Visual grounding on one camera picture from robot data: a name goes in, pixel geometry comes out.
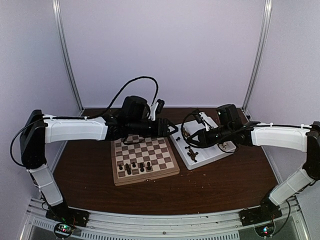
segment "white tray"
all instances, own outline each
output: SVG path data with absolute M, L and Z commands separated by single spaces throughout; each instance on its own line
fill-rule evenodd
M 213 128 L 218 127 L 218 125 L 213 121 L 213 119 L 211 117 L 207 117 L 205 119 Z M 222 145 L 220 145 L 220 147 L 226 151 L 226 152 L 231 152 L 231 153 L 226 153 L 223 152 L 219 149 L 219 147 L 217 145 L 208 147 L 208 148 L 195 148 L 195 147 L 191 147 L 191 149 L 196 153 L 198 152 L 198 154 L 196 155 L 195 159 L 197 162 L 194 162 L 189 156 L 188 156 L 188 152 L 189 149 L 185 149 L 185 147 L 188 146 L 188 144 L 184 141 L 184 139 L 182 138 L 181 135 L 181 124 L 176 125 L 179 128 L 179 131 L 172 134 L 170 136 L 175 148 L 178 150 L 184 164 L 186 165 L 186 167 L 189 170 L 192 169 L 196 169 L 199 168 L 201 166 L 204 166 L 206 164 L 215 162 L 219 159 L 225 158 L 227 156 L 230 156 L 232 154 L 232 152 L 235 151 L 236 146 L 231 142 L 231 141 L 227 141 Z M 184 124 L 184 128 L 185 130 L 190 133 L 190 135 L 194 134 L 196 131 L 203 129 L 204 126 L 202 124 L 197 123 L 196 120 L 194 121 L 189 121 L 186 122 Z

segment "wooden chessboard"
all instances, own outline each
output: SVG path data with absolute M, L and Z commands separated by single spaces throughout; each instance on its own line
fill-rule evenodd
M 126 142 L 136 143 L 141 139 L 138 135 L 132 135 Z M 163 137 L 148 137 L 143 142 L 131 145 L 125 145 L 121 139 L 112 141 L 111 158 L 116 186 L 164 178 L 180 172 L 170 143 Z

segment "white wall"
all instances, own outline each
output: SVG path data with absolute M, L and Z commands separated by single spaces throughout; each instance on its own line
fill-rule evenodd
M 254 120 L 312 124 L 320 120 L 320 2 L 273 1 L 263 60 L 249 102 Z M 285 180 L 306 154 L 268 147 Z M 313 240 L 320 236 L 320 183 L 298 195 Z
M 36 188 L 9 155 L 31 111 L 78 114 L 63 63 L 51 0 L 0 0 L 0 233 L 14 240 Z M 46 147 L 49 166 L 61 143 Z M 14 148 L 19 157 L 19 141 Z
M 241 106 L 260 36 L 264 0 L 61 1 L 67 47 L 85 107 L 107 106 L 141 75 L 159 81 L 166 106 Z M 151 100 L 152 82 L 127 95 Z

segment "black cable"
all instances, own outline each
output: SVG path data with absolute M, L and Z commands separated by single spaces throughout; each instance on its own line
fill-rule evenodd
M 282 125 L 282 124 L 273 124 L 273 125 L 255 125 L 254 128 L 265 128 L 265 127 L 285 127 L 285 128 L 295 128 L 295 129 L 308 129 L 311 130 L 311 127 L 308 126 L 296 126 L 296 125 Z
M 139 140 L 139 141 L 136 141 L 136 142 L 126 142 L 126 140 L 127 140 L 127 137 L 125 137 L 125 138 L 122 140 L 122 143 L 123 143 L 124 145 L 135 145 L 135 144 L 143 143 L 146 139 L 143 138 L 143 139 L 141 139 L 141 140 Z
M 275 233 L 272 234 L 272 237 L 275 236 L 275 235 L 277 235 L 277 234 L 284 228 L 284 226 L 286 225 L 286 223 L 287 223 L 288 220 L 289 220 L 290 213 L 291 213 L 291 206 L 290 206 L 290 203 L 288 202 L 288 200 L 285 200 L 285 201 L 286 201 L 286 203 L 287 203 L 288 206 L 289 206 L 288 216 L 286 217 L 285 222 L 284 222 L 283 225 L 279 228 L 279 230 L 278 230 L 277 232 L 275 232 Z
M 182 123 L 181 123 L 180 131 L 181 131 L 181 135 L 182 135 L 183 140 L 184 140 L 189 146 L 191 146 L 191 147 L 193 147 L 193 148 L 195 148 L 195 149 L 204 149 L 204 148 L 206 148 L 206 147 L 201 147 L 201 146 L 197 146 L 197 145 L 194 145 L 194 144 L 190 143 L 190 142 L 187 140 L 187 138 L 185 137 L 185 135 L 183 134 L 184 125 L 185 125 L 185 123 L 186 123 L 187 118 L 189 118 L 189 117 L 192 116 L 192 115 L 196 115 L 196 114 L 197 114 L 197 113 L 196 113 L 196 110 L 194 110 L 194 111 L 188 113 L 188 114 L 184 117 L 184 119 L 183 119 L 183 121 L 182 121 Z
M 310 183 L 309 186 L 311 187 L 311 186 L 315 185 L 315 183 L 316 183 L 316 181 Z
M 17 162 L 16 159 L 15 159 L 15 157 L 14 157 L 14 155 L 13 155 L 13 146 L 14 146 L 14 142 L 15 142 L 16 138 L 17 138 L 17 137 L 19 136 L 19 134 L 22 133 L 25 129 L 27 129 L 27 128 L 29 128 L 30 126 L 32 126 L 33 124 L 35 124 L 35 123 L 37 123 L 37 122 L 39 122 L 39 121 L 45 120 L 45 119 L 49 119 L 49 118 L 44 117 L 44 118 L 40 118 L 40 119 L 38 119 L 38 120 L 36 120 L 36 121 L 33 121 L 33 122 L 31 122 L 30 124 L 26 125 L 25 127 L 21 128 L 21 129 L 14 135 L 14 137 L 13 137 L 11 143 L 10 143 L 10 157 L 11 157 L 11 159 L 13 160 L 13 162 L 14 162 L 15 164 L 17 164 L 18 166 L 20 166 L 20 167 L 25 167 L 23 164 Z
M 100 112 L 99 114 L 96 114 L 96 115 L 93 115 L 93 116 L 89 116 L 87 119 L 94 119 L 94 118 L 98 118 L 98 117 L 101 117 L 103 115 L 105 115 L 109 110 L 110 108 L 112 107 L 112 105 L 114 104 L 114 102 L 116 101 L 116 99 L 118 98 L 118 96 L 121 94 L 121 92 L 126 88 L 127 85 L 129 85 L 130 83 L 132 82 L 135 82 L 139 79 L 150 79 L 152 81 L 154 81 L 155 83 L 155 93 L 154 93 L 154 97 L 153 97 L 153 100 L 152 100 L 152 104 L 154 104 L 155 100 L 156 100 L 156 97 L 158 95 L 158 90 L 159 90 L 159 85 L 158 85 L 158 82 L 157 80 L 155 80 L 153 77 L 151 76 L 139 76 L 139 77 L 136 77 L 134 79 L 131 79 L 130 81 L 128 81 L 125 85 L 123 85 L 123 87 L 118 91 L 118 93 L 114 96 L 114 98 L 112 99 L 112 101 L 110 102 L 109 106 L 106 107 L 106 109 L 102 112 Z

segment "wooden table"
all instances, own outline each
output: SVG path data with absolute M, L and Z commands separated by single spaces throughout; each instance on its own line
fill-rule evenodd
M 161 117 L 180 124 L 193 110 L 164 108 Z M 215 109 L 200 110 L 219 123 Z M 100 111 L 86 109 L 84 115 Z M 240 110 L 239 113 L 245 123 L 245 116 Z M 172 142 L 171 146 L 180 174 L 115 186 L 110 142 L 70 141 L 54 177 L 71 207 L 138 215 L 213 213 L 257 206 L 267 191 L 277 184 L 261 147 L 240 146 L 235 154 L 190 171 Z

